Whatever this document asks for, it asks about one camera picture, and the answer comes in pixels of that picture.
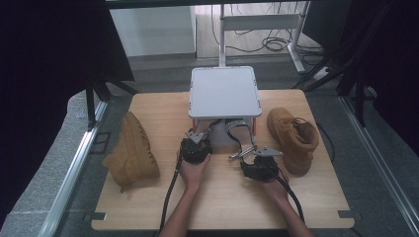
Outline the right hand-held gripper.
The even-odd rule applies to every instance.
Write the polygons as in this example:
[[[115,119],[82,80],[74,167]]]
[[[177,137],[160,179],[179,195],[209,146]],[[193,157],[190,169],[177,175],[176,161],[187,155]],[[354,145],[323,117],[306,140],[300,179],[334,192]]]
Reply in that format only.
[[[257,181],[270,181],[279,175],[281,169],[274,159],[275,156],[282,156],[281,151],[270,147],[262,149],[252,149],[251,152],[255,155],[252,164],[248,164],[244,159],[240,161],[240,167],[245,177]]]

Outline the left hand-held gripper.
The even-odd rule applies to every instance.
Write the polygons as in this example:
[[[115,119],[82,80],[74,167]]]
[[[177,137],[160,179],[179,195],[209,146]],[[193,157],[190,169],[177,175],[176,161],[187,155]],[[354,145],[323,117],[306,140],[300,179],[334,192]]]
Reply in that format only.
[[[200,164],[205,161],[208,154],[212,154],[210,140],[205,133],[188,131],[187,137],[181,141],[180,153],[182,158],[191,164]]]

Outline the black silver-strap sandal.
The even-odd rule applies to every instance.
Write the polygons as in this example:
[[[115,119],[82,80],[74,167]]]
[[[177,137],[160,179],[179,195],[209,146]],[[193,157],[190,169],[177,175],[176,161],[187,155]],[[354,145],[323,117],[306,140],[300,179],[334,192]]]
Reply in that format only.
[[[220,123],[219,119],[199,119],[196,126],[193,128],[193,133],[208,136],[211,128],[218,123]]]
[[[225,131],[239,145],[237,151],[230,155],[229,159],[240,159],[245,164],[253,164],[256,144],[251,124],[245,119],[228,119],[225,122]]]

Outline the tan suede boot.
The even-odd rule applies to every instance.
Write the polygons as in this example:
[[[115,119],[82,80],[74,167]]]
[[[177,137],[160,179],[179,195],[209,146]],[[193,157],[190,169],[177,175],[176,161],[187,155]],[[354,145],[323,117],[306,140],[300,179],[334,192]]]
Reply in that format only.
[[[132,112],[123,117],[117,145],[104,159],[103,165],[120,186],[121,193],[136,181],[160,177],[145,129]]]
[[[268,113],[267,127],[279,143],[288,172],[297,177],[306,175],[319,144],[315,126],[304,118],[294,117],[285,108],[274,108]]]

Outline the white shoe rack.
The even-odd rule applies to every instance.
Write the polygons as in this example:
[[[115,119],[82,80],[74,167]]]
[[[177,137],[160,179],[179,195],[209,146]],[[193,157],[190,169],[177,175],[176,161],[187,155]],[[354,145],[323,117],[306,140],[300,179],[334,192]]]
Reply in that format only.
[[[254,132],[255,118],[262,114],[255,73],[250,66],[201,67],[192,70],[189,117],[193,127],[186,135],[196,144],[212,135],[223,141],[220,129],[209,130],[207,120],[244,119]]]

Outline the person's left hand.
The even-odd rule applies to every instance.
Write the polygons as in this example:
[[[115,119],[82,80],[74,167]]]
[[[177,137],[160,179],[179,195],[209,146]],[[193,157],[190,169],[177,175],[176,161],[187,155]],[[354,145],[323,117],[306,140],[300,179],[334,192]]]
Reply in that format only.
[[[180,168],[180,176],[185,184],[185,188],[188,191],[197,191],[204,178],[204,173],[207,164],[210,162],[210,154],[208,154],[205,160],[200,164],[191,164],[183,162]]]

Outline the person's right hand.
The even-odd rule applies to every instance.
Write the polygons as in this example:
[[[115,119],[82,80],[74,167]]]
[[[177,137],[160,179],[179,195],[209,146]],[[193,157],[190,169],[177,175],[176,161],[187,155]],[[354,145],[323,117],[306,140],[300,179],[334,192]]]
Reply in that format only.
[[[290,203],[286,189],[278,180],[273,179],[267,182],[260,182],[260,186],[275,205],[282,206]]]

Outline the white power strip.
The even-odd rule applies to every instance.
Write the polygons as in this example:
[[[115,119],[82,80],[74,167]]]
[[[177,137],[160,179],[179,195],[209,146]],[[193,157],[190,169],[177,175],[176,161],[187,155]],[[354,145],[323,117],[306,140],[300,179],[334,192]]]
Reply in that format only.
[[[323,77],[325,77],[329,72],[330,72],[329,67],[323,67],[313,76],[313,79],[315,81],[318,81],[318,80],[322,79]]]

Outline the black tripod stand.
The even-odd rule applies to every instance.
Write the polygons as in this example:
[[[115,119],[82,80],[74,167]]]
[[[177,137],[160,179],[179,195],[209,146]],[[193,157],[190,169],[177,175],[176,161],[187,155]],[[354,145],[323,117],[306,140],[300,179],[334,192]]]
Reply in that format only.
[[[109,102],[111,99],[111,92],[107,86],[108,83],[111,83],[118,88],[128,92],[129,94],[135,95],[138,91],[126,83],[117,80],[108,75],[99,75],[92,76],[86,81],[86,101],[87,101],[87,117],[88,117],[88,130],[91,131],[98,119],[95,114],[95,102],[94,95],[97,95],[101,102]]]

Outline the black metal stand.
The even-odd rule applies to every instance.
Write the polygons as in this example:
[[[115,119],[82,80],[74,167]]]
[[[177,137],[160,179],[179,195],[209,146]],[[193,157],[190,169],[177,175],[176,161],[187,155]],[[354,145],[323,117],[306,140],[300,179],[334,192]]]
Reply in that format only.
[[[372,3],[368,3],[368,0],[351,0],[339,43],[333,49],[328,49],[323,58],[303,75],[293,88],[311,92],[340,77],[335,89],[337,95],[348,96],[355,90],[355,116],[358,122],[365,126],[367,51],[373,44],[386,11],[386,0]],[[323,67],[329,67],[330,72],[315,81],[313,76]]]

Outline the white cabinet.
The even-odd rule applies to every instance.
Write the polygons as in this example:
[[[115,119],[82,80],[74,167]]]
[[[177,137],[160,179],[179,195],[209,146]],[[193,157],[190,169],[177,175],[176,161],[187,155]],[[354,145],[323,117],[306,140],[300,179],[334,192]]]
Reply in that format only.
[[[196,52],[192,6],[111,10],[111,16],[128,57]]]

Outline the grey speckled ledge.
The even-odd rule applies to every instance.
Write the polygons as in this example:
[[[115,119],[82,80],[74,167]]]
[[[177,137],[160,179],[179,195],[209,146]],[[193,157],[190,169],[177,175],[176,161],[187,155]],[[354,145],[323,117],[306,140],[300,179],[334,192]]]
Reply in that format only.
[[[0,229],[0,237],[38,237],[64,178],[87,131],[84,91],[72,96],[61,128],[40,167]]]

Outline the black curtain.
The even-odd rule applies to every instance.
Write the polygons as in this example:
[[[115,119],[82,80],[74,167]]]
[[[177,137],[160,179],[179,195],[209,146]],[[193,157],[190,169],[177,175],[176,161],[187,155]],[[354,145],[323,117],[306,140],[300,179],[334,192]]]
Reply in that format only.
[[[370,41],[337,90],[372,87],[375,109],[419,155],[419,0],[352,0],[344,35],[355,30],[354,47]]]
[[[0,0],[0,227],[88,81],[132,77],[106,0]]]

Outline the aluminium rail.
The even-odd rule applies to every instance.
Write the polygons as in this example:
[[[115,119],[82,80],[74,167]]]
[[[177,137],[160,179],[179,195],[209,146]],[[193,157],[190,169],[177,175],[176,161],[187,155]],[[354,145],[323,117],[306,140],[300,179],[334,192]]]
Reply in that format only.
[[[355,109],[351,105],[350,100],[345,97],[339,97],[339,101],[343,106],[345,114],[349,118],[353,128],[357,132],[360,140],[366,148],[369,157],[374,163],[377,172],[379,173],[382,181],[392,196],[403,219],[412,232],[412,235],[414,237],[419,237],[419,211],[413,205],[412,201],[403,190],[403,188],[396,181],[396,178],[384,161],[381,152],[379,151],[368,130],[358,122],[355,116]]]
[[[63,216],[71,194],[76,185],[77,179],[81,173],[86,157],[89,154],[93,141],[98,133],[101,120],[105,114],[108,104],[99,102],[94,109],[93,118],[96,120],[92,128],[89,128],[84,134],[67,170],[63,182],[57,192],[57,195],[51,205],[49,212],[44,220],[38,237],[53,237],[59,222]]]

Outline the white desk frame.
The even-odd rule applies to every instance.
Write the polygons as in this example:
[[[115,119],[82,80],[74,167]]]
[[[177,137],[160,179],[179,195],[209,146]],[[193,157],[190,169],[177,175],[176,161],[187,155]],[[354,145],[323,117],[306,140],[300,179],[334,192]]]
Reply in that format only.
[[[253,15],[253,16],[225,16],[224,5],[220,5],[220,42],[218,50],[218,65],[224,66],[226,62],[224,33],[226,31],[245,30],[293,30],[292,40],[287,49],[293,60],[295,70],[299,74],[305,72],[305,68],[299,58],[296,47],[305,21],[310,2],[303,4],[299,13],[285,15]]]

